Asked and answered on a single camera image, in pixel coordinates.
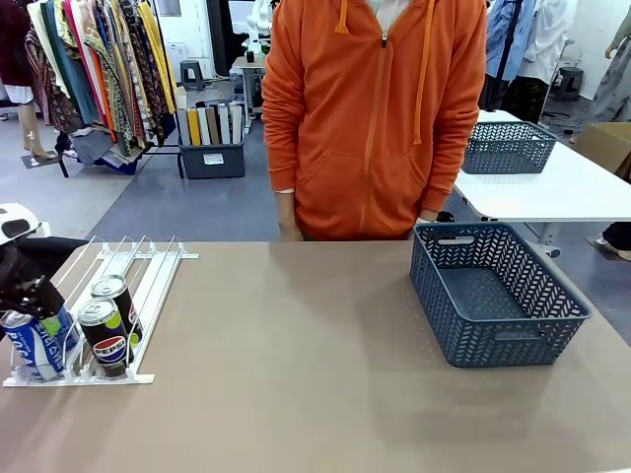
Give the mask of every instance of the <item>hoodie pocket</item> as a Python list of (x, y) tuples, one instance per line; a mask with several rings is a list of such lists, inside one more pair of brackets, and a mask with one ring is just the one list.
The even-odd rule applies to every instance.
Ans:
[(324, 152), (298, 176), (296, 199), (302, 213), (318, 220), (320, 227), (336, 226), (359, 215), (363, 182), (362, 158)]
[(427, 179), (412, 156), (375, 157), (371, 170), (374, 218), (392, 229), (413, 225)]

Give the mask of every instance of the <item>stool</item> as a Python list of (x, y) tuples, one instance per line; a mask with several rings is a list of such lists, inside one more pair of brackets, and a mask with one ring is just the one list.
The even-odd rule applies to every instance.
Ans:
[(578, 67), (562, 67), (559, 69), (559, 73), (563, 79), (554, 99), (556, 101), (577, 101), (581, 93), (585, 72)]
[(179, 63), (179, 72), (181, 76), (181, 84), (185, 89), (197, 89), (198, 91), (203, 91), (206, 87), (204, 78), (201, 75), (199, 61), (181, 61)]

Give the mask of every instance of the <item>blue plastic basket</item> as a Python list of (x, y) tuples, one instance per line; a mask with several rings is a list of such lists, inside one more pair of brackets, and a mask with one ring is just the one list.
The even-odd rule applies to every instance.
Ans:
[(527, 121), (478, 123), (468, 141), (462, 170), (467, 174), (537, 174), (557, 139)]
[(410, 278), (458, 368), (552, 365), (590, 311), (503, 224), (419, 225)]

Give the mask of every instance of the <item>table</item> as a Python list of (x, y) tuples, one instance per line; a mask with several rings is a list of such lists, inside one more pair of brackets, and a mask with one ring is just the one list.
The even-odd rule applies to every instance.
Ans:
[(251, 102), (251, 80), (256, 76), (265, 75), (265, 57), (258, 54), (254, 54), (254, 62), (247, 62), (244, 56), (238, 57), (233, 63), (233, 67), (241, 69), (244, 75), (244, 102), (245, 102), (245, 134), (249, 133), (249, 129), (252, 126), (252, 117), (249, 114), (249, 109), (252, 106)]
[[(519, 121), (506, 111), (480, 112), (480, 122)], [(541, 222), (551, 245), (563, 222), (631, 221), (631, 185), (557, 143), (541, 174), (473, 175), (461, 171), (457, 193), (481, 217)]]
[(458, 370), (410, 242), (187, 248), (143, 359), (155, 383), (0, 389), (3, 473), (631, 466), (631, 351), (595, 309), (553, 368)]

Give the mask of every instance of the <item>blue shirt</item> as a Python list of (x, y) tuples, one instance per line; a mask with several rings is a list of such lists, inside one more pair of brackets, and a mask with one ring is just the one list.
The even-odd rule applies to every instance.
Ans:
[[(511, 16), (515, 10), (515, 0), (497, 0), (488, 18), (488, 31), (486, 39), (486, 73), (489, 76), (497, 77), (500, 68), (500, 60), (504, 52), (504, 44), (511, 22)], [(532, 26), (534, 17), (534, 0), (524, 0), (520, 18), (515, 29), (515, 39), (509, 54), (509, 60), (506, 63), (504, 71), (504, 81), (512, 81), (517, 77), (526, 47), (528, 43), (528, 35)]]

